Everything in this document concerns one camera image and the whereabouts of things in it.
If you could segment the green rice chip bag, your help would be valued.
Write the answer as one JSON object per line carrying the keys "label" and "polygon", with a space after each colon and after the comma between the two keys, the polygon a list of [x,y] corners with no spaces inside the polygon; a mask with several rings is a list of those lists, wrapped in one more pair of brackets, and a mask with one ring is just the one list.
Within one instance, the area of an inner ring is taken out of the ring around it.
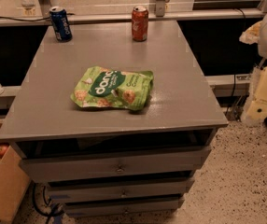
{"label": "green rice chip bag", "polygon": [[120,108],[139,111],[152,90],[151,71],[119,71],[93,66],[87,69],[71,94],[79,107]]}

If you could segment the top grey drawer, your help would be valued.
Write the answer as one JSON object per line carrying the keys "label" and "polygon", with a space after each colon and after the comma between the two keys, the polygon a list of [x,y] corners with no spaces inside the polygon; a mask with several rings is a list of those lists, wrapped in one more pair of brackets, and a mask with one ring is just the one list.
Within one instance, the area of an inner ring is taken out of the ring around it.
{"label": "top grey drawer", "polygon": [[210,147],[136,150],[22,160],[20,167],[36,183],[159,174],[200,169],[210,151]]}

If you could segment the grey drawer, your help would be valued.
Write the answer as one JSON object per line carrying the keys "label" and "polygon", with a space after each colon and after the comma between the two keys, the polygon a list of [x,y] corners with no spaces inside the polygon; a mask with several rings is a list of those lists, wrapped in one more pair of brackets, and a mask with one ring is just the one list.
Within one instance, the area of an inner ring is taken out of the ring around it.
{"label": "grey drawer", "polygon": [[120,181],[48,188],[48,195],[59,203],[106,201],[169,194],[184,194],[194,183],[192,177]]}
{"label": "grey drawer", "polygon": [[200,169],[210,151],[210,147],[136,150],[22,160],[20,167],[36,183],[159,174]]}
{"label": "grey drawer", "polygon": [[162,197],[116,203],[94,203],[65,206],[64,212],[70,217],[97,217],[161,210],[176,210],[183,203],[182,197]]}

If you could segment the orange soda can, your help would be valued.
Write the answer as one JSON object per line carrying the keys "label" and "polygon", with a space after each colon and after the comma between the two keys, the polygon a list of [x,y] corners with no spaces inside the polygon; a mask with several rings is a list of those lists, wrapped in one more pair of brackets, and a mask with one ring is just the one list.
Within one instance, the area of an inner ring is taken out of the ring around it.
{"label": "orange soda can", "polygon": [[148,10],[136,6],[132,11],[132,38],[134,41],[145,41],[148,38]]}

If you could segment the bottom grey drawer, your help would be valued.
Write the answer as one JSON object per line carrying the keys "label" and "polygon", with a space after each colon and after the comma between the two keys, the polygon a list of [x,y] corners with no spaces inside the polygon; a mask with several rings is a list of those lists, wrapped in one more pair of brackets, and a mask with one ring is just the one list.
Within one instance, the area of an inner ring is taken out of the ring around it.
{"label": "bottom grey drawer", "polygon": [[182,197],[162,197],[116,203],[94,203],[65,206],[64,212],[70,217],[97,217],[161,210],[176,210],[183,203]]}

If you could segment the grey drawer cabinet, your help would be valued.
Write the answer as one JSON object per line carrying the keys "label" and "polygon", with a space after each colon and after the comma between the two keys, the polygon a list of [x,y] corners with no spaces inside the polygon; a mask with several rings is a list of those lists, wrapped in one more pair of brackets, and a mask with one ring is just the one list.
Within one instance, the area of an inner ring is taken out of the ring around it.
{"label": "grey drawer cabinet", "polygon": [[[82,108],[71,99],[85,71],[95,65],[119,71],[151,71],[153,89],[139,112]],[[127,23],[84,24],[68,43],[45,35],[0,130],[22,160],[136,150],[210,147],[227,125],[214,93],[175,21],[153,21],[148,39],[135,42]],[[48,188],[193,176],[192,171],[125,175],[59,182]],[[162,197],[60,203],[63,207]]]}

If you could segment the blue soda can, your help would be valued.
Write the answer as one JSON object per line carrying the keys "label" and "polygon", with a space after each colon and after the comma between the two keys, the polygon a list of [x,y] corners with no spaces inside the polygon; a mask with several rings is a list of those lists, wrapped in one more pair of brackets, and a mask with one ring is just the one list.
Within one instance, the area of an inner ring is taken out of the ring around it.
{"label": "blue soda can", "polygon": [[52,7],[49,16],[56,38],[60,42],[68,42],[72,39],[72,32],[67,19],[67,13],[62,7]]}

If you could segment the middle grey drawer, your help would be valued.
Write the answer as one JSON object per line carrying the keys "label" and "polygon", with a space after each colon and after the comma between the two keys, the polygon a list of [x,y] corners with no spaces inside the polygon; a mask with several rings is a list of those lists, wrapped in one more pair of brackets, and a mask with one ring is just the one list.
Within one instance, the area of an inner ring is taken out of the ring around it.
{"label": "middle grey drawer", "polygon": [[48,195],[59,203],[106,201],[169,194],[184,194],[194,183],[192,177],[120,181],[48,188]]}

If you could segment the red apple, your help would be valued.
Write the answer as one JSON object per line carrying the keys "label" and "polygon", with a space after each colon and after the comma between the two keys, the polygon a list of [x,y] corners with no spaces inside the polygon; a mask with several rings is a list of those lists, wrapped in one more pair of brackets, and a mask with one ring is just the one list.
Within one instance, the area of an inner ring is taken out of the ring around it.
{"label": "red apple", "polygon": [[9,148],[9,145],[0,145],[0,159],[4,157],[8,148]]}

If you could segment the cardboard box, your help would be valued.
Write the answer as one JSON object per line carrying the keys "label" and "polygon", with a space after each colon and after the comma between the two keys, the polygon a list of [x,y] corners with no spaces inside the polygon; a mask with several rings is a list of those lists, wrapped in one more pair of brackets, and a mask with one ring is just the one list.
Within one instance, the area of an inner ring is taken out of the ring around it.
{"label": "cardboard box", "polygon": [[[0,145],[9,142],[0,141]],[[30,178],[19,166],[20,160],[11,146],[0,159],[0,221],[5,224],[12,223],[30,184]]]}

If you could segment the metal frame rail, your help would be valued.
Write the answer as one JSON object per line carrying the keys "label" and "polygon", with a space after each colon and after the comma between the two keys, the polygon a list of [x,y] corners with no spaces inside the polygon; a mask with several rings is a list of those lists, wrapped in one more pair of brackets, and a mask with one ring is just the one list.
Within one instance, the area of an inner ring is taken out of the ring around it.
{"label": "metal frame rail", "polygon": [[[222,20],[222,19],[252,19],[263,18],[264,13],[257,8],[233,8],[233,9],[208,9],[192,10],[187,12],[166,13],[163,17],[157,17],[154,14],[149,15],[151,21],[195,21],[195,20]],[[131,14],[113,14],[113,15],[68,15],[68,20],[73,24],[85,23],[110,23],[110,22],[128,22],[131,20]],[[10,26],[35,26],[50,25],[49,17],[2,17],[0,16],[0,27]]]}

